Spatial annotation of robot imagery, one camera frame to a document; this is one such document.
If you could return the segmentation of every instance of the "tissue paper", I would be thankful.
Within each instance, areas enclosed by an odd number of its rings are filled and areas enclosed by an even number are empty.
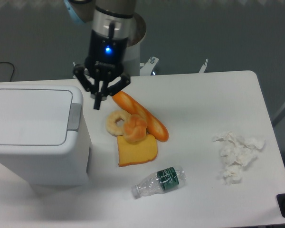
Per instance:
[[[225,164],[223,181],[227,185],[241,182],[243,167],[255,160],[265,145],[265,140],[244,138],[233,132],[221,133],[215,136],[213,141],[223,142],[219,154]]]

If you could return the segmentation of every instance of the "baguette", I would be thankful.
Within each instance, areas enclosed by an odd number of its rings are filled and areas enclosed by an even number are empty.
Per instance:
[[[169,139],[169,132],[167,128],[146,108],[135,101],[127,93],[120,91],[112,98],[118,104],[118,106],[126,110],[128,113],[138,114],[145,119],[148,123],[147,132],[152,134],[157,140],[165,142]]]

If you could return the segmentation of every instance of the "bottle label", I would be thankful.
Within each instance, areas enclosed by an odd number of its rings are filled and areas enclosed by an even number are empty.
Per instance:
[[[158,171],[157,178],[164,191],[179,185],[179,179],[177,178],[176,171],[173,167]]]

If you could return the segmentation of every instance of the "white table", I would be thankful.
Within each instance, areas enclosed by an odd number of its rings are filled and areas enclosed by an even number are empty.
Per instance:
[[[84,94],[93,153],[90,183],[74,188],[31,186],[0,165],[0,227],[239,227],[282,224],[276,195],[285,193],[285,169],[257,76],[251,71],[133,77],[125,92],[168,128],[158,157],[118,167],[116,139],[105,130],[118,106],[109,97],[100,111],[75,80],[26,84],[74,85]],[[266,147],[240,184],[222,185],[216,133],[232,130],[264,137]],[[152,172],[181,165],[186,186],[134,200],[131,186]]]

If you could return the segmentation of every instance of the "blue led light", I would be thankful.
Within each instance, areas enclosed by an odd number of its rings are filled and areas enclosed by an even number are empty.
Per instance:
[[[111,55],[111,54],[113,53],[112,48],[110,48],[110,46],[106,46],[106,47],[105,47],[105,53],[106,53],[107,55]]]

